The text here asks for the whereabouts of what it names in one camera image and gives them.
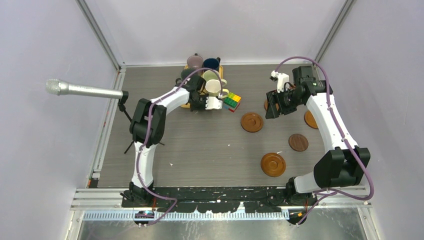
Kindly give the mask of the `dark walnut coaster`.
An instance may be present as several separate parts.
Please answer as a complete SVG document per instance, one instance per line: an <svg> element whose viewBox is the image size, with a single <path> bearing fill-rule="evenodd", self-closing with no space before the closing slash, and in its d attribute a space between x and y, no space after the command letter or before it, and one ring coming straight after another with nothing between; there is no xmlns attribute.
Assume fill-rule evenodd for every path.
<svg viewBox="0 0 424 240"><path fill-rule="evenodd" d="M296 152L304 152L309 147L308 139L299 133L292 134L288 138L288 144Z"/></svg>

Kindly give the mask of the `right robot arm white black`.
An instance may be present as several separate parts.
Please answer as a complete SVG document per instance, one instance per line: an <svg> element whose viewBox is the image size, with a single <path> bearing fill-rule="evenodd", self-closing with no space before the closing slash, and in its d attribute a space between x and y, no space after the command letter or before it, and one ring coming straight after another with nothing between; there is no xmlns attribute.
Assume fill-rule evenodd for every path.
<svg viewBox="0 0 424 240"><path fill-rule="evenodd" d="M276 89L266 93L266 119L295 112L305 105L314 118L324 144L325 154L310 173L292 177L286 184L285 198L291 205L299 205L306 194L339 187L357 186L370 161L366 147L359 147L352 138L338 112L333 90L327 80L314 77L311 66L300 66L293 77L273 70L270 79Z"/></svg>

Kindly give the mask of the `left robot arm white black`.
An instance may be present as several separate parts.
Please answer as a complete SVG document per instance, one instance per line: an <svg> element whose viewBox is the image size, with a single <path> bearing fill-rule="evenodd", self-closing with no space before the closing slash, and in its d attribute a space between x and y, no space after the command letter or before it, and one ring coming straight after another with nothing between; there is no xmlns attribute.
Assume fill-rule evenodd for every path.
<svg viewBox="0 0 424 240"><path fill-rule="evenodd" d="M153 163L157 145L161 142L166 126L167 114L181 105L206 107L206 98L200 90L206 81L194 75L161 96L141 98L130 122L129 132L135 147L134 173L128 190L123 196L141 207L148 207L155 197L153 193Z"/></svg>

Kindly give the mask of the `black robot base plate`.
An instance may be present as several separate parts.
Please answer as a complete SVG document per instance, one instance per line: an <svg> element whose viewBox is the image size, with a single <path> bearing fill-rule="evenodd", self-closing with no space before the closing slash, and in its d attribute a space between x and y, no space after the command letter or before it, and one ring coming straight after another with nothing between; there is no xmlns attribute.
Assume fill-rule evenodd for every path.
<svg viewBox="0 0 424 240"><path fill-rule="evenodd" d="M164 213L234 213L244 207L248 213L276 213L278 207L305 210L317 202L310 193L292 193L282 186L155 187L158 198L143 189L121 193L124 208L153 208Z"/></svg>

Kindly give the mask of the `brown wooden coaster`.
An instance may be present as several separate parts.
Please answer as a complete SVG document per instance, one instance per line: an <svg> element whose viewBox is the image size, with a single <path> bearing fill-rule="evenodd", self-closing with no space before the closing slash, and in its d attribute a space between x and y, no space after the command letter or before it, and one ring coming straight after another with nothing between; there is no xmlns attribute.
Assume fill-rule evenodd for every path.
<svg viewBox="0 0 424 240"><path fill-rule="evenodd" d="M267 176L279 177L286 171L287 165L281 155L270 152L261 158L260 167Z"/></svg>
<svg viewBox="0 0 424 240"><path fill-rule="evenodd" d="M312 112L310 110L307 110L305 112L304 121L310 128L313 128L313 129L316 129L316 130L319 128L316 121L315 121L315 118L313 117Z"/></svg>
<svg viewBox="0 0 424 240"><path fill-rule="evenodd" d="M268 104L269 104L269 102L268 102L268 100L265 100L264 101L264 109L267 111L268 110ZM280 109L280 107L279 107L279 105L276 103L275 104L275 107L276 107L276 109L277 110L279 110Z"/></svg>
<svg viewBox="0 0 424 240"><path fill-rule="evenodd" d="M241 117L240 124L245 131L256 133L263 128L264 121L258 113L248 112Z"/></svg>

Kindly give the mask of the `navy blue mug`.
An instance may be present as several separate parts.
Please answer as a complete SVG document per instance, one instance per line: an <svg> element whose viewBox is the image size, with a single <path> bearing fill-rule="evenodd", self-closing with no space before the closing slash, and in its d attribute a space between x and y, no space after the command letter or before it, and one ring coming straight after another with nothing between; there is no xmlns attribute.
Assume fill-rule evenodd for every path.
<svg viewBox="0 0 424 240"><path fill-rule="evenodd" d="M203 61L202 66L204 68L209 68L215 71L219 71L220 69L220 65L221 65L221 58L220 57L216 57L216 58L207 58Z"/></svg>

